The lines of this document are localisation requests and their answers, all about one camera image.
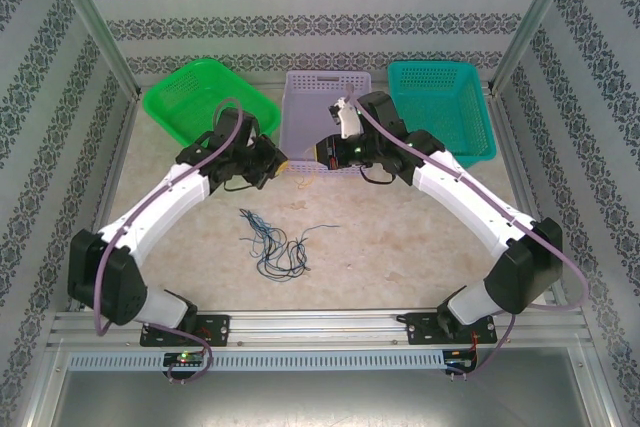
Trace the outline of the purple perforated plastic tray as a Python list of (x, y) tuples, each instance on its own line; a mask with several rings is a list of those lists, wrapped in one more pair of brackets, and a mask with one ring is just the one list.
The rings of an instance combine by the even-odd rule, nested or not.
[(356, 94), (367, 94), (371, 76), (363, 71), (292, 70), (286, 74), (279, 148), (289, 159), (290, 171), (305, 177), (358, 173), (355, 167), (330, 171), (314, 157), (319, 141), (340, 132), (329, 107), (346, 93), (348, 84)]

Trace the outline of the teal perforated plastic basket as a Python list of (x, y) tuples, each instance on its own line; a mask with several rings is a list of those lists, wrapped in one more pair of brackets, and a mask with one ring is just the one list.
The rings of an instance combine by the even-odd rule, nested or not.
[(425, 130), (469, 168), (496, 156), (496, 144), (475, 66), (465, 62), (395, 61), (390, 96), (410, 131)]

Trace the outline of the green perforated plastic basket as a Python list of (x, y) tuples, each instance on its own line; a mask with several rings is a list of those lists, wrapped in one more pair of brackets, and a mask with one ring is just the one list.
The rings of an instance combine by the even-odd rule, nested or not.
[(153, 86), (143, 98), (145, 112), (182, 146), (212, 129), (216, 107), (226, 98), (241, 103), (268, 135), (281, 123), (279, 107), (259, 90), (213, 59), (192, 61)]

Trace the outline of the grey metal sheet panel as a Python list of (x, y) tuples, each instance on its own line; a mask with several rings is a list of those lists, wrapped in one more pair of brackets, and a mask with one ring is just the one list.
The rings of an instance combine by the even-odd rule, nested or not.
[(59, 357), (30, 427), (621, 427), (583, 349), (509, 349), (467, 379), (436, 370), (83, 371)]

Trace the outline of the aluminium table edge rail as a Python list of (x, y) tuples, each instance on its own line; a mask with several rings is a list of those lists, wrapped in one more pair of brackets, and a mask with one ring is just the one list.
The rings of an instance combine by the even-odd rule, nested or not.
[[(385, 71), (373, 71), (370, 73), (371, 75), (371, 83), (374, 85), (388, 84), (388, 76)], [(166, 77), (168, 77), (168, 73), (164, 74), (142, 74), (136, 78), (137, 84), (141, 88), (150, 88), (155, 84), (159, 83)], [(239, 73), (239, 76), (243, 78), (245, 81), (252, 85), (256, 86), (284, 86), (286, 83), (286, 72), (285, 71), (276, 71), (276, 72), (245, 72)]]
[(94, 135), (88, 147), (83, 148), (77, 172), (84, 175), (84, 190), (79, 205), (81, 210), (74, 220), (70, 238), (83, 228), (98, 230), (107, 222), (140, 98), (138, 93), (127, 104), (122, 101), (115, 103), (100, 131), (101, 136)]
[[(494, 129), (496, 145), (499, 147), (503, 158), (507, 175), (512, 186), (515, 205), (518, 210), (534, 218), (541, 220), (540, 210), (534, 199), (533, 191), (526, 176), (525, 166), (521, 160), (519, 149), (516, 145), (514, 134), (509, 121), (503, 111), (500, 98), (488, 94), (485, 101)], [(567, 295), (563, 289), (564, 272), (560, 278), (548, 287), (544, 293), (535, 300), (536, 304), (551, 308), (551, 312), (561, 312), (561, 306), (568, 305)]]

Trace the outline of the aluminium mounting rail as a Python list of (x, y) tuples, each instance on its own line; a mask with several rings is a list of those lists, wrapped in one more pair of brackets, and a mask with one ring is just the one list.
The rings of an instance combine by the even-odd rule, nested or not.
[[(227, 311), (230, 328), (224, 334), (229, 350), (355, 350), (408, 344), (416, 328), (396, 320), (399, 313), (382, 310)], [(506, 337), (507, 348), (576, 347), (593, 337), (580, 311), (545, 312), (528, 309), (508, 330), (509, 317), (494, 318), (492, 330)], [(94, 331), (90, 312), (58, 313), (45, 337), (48, 348), (139, 350), (142, 326), (112, 326), (102, 337)]]

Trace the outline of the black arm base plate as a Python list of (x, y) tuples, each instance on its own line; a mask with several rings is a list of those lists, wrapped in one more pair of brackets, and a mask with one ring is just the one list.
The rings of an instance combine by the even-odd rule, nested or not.
[[(225, 347), (230, 331), (228, 315), (197, 314), (190, 334), (207, 342), (211, 347)], [(153, 327), (143, 327), (139, 339), (142, 347), (198, 347), (201, 344), (184, 336)]]
[(486, 316), (470, 325), (461, 324), (449, 314), (413, 312), (395, 320), (405, 326), (410, 345), (492, 345), (497, 342), (493, 318)]

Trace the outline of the aluminium frame post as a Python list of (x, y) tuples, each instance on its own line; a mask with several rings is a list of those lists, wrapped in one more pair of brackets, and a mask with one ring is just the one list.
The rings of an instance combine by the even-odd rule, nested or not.
[(120, 86), (130, 97), (138, 97), (141, 88), (101, 16), (94, 0), (71, 0), (89, 34), (95, 40)]
[(504, 89), (552, 3), (553, 0), (532, 0), (495, 74), (488, 82), (492, 96), (496, 96)]

